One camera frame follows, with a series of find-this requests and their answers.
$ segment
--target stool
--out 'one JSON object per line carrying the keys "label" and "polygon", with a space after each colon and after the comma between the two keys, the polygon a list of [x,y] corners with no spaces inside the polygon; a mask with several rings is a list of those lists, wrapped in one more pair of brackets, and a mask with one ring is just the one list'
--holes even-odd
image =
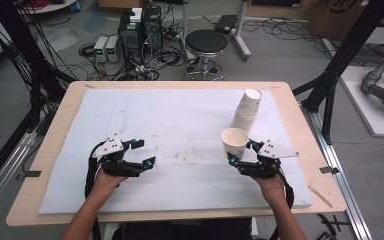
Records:
{"label": "stool", "polygon": [[186,49],[195,55],[195,61],[191,61],[186,66],[183,77],[195,80],[199,77],[206,80],[211,76],[213,81],[223,80],[221,66],[213,60],[226,51],[227,40],[220,33],[213,30],[197,30],[189,33],[185,40]]}

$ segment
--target wrist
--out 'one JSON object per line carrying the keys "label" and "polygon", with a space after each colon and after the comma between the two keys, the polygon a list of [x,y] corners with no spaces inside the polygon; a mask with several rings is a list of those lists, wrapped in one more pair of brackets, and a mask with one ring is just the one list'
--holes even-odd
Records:
{"label": "wrist", "polygon": [[105,202],[106,199],[89,196],[88,198],[86,198],[85,204],[90,207],[100,209],[102,206],[104,206]]}
{"label": "wrist", "polygon": [[276,199],[276,201],[268,202],[268,204],[273,211],[289,209],[288,203],[286,202],[285,198],[278,198]]}

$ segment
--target person's right hand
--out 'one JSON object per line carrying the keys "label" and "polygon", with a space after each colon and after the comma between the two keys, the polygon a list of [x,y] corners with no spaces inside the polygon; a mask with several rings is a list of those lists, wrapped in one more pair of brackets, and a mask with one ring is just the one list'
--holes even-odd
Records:
{"label": "person's right hand", "polygon": [[126,179],[128,177],[110,176],[104,172],[104,169],[99,169],[87,200],[93,200],[103,205],[114,192],[117,185]]}
{"label": "person's right hand", "polygon": [[279,201],[286,201],[283,181],[279,176],[276,175],[275,177],[268,179],[252,179],[254,179],[258,185],[260,185],[263,197],[266,199],[270,206],[272,204],[278,203]]}

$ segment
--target white cup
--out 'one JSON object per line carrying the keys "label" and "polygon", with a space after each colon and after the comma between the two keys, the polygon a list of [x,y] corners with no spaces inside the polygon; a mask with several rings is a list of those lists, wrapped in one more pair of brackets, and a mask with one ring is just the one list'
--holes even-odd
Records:
{"label": "white cup", "polygon": [[255,117],[261,102],[261,92],[257,89],[248,88],[239,102],[237,112],[244,117]]}
{"label": "white cup", "polygon": [[228,128],[221,133],[221,140],[223,141],[224,152],[226,158],[229,156],[227,153],[241,160],[244,157],[245,147],[248,143],[248,134],[239,128]]}
{"label": "white cup", "polygon": [[254,117],[244,117],[238,111],[235,113],[235,117],[233,118],[232,128],[239,128],[244,130],[247,134],[250,133],[252,126],[254,125],[255,119]]}

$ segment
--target white paper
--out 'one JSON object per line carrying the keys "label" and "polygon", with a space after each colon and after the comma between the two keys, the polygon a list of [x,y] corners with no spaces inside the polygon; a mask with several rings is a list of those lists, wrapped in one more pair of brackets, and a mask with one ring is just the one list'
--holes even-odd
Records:
{"label": "white paper", "polygon": [[[156,156],[153,169],[129,178],[102,212],[265,207],[260,188],[225,159],[221,132],[229,128],[244,90],[89,89],[56,159],[39,213],[74,213],[84,202],[92,149],[117,133],[144,139],[125,160]],[[270,91],[262,91],[249,137],[290,146]],[[253,150],[245,161],[256,162]],[[312,204],[296,158],[281,159],[295,207]]]}

